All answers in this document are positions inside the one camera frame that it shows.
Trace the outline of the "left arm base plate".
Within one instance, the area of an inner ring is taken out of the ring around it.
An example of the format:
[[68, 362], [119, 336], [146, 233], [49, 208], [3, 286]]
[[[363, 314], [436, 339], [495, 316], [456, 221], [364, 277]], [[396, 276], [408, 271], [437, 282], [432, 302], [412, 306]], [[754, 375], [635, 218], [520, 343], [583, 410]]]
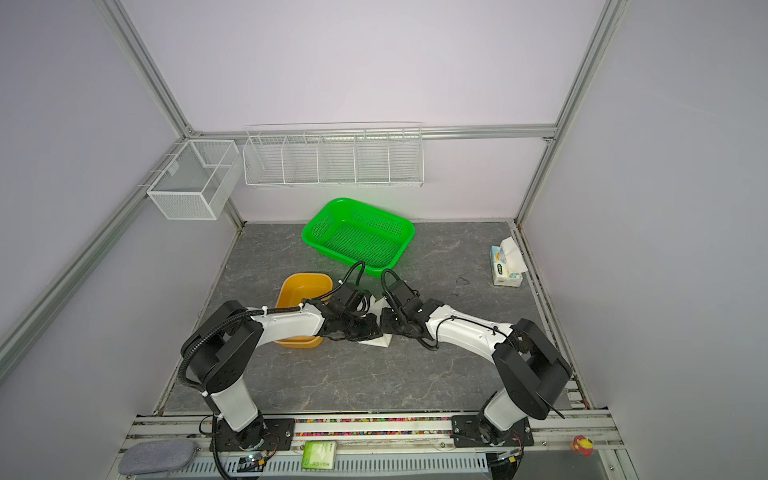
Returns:
[[241, 432], [231, 429], [225, 420], [217, 420], [211, 434], [218, 451], [287, 451], [291, 448], [296, 421], [291, 417], [257, 419]]

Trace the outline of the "white paper napkin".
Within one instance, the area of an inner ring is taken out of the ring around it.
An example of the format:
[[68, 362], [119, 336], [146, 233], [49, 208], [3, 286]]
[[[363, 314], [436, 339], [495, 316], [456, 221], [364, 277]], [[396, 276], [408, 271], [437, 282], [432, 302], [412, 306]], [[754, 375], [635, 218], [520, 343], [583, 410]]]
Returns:
[[[383, 327], [381, 326], [382, 310], [389, 307], [388, 302], [385, 298], [376, 298], [375, 296], [371, 296], [370, 303], [371, 305], [370, 305], [369, 312], [375, 315], [377, 326], [379, 327], [380, 330], [383, 330]], [[391, 334], [382, 333], [382, 335], [377, 338], [359, 341], [359, 344], [381, 347], [381, 348], [388, 348], [391, 344], [391, 341], [392, 341]]]

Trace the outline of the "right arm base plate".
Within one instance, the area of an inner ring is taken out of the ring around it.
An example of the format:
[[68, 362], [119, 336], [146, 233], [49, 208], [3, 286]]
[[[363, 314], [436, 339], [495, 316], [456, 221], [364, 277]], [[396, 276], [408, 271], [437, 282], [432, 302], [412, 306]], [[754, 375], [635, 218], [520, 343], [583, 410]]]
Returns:
[[523, 418], [506, 430], [477, 415], [454, 415], [451, 438], [456, 447], [530, 447], [534, 439], [528, 418]]

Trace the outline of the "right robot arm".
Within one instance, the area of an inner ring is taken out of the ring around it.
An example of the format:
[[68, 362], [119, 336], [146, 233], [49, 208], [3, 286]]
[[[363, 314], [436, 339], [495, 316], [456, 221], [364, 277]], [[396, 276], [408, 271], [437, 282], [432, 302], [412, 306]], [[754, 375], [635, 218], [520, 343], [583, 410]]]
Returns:
[[523, 444], [527, 418], [544, 420], [573, 370], [539, 326], [528, 319], [498, 323], [462, 313], [442, 301], [423, 300], [393, 270], [381, 274], [388, 306], [383, 329], [436, 351], [442, 344], [460, 347], [493, 363], [503, 388], [473, 417], [454, 427], [453, 438], [472, 445], [499, 446], [512, 438]]

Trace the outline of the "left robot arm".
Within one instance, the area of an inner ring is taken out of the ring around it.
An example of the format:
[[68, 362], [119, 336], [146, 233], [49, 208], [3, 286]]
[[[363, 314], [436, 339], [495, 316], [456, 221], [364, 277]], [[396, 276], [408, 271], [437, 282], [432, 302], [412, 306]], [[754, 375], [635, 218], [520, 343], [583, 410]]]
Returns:
[[236, 450], [261, 449], [270, 434], [244, 380], [257, 347], [299, 336], [359, 341], [381, 335], [372, 296], [359, 286], [365, 267], [356, 262], [330, 291], [295, 307], [249, 309], [227, 301], [184, 342], [177, 382], [210, 408], [212, 450], [218, 440]]

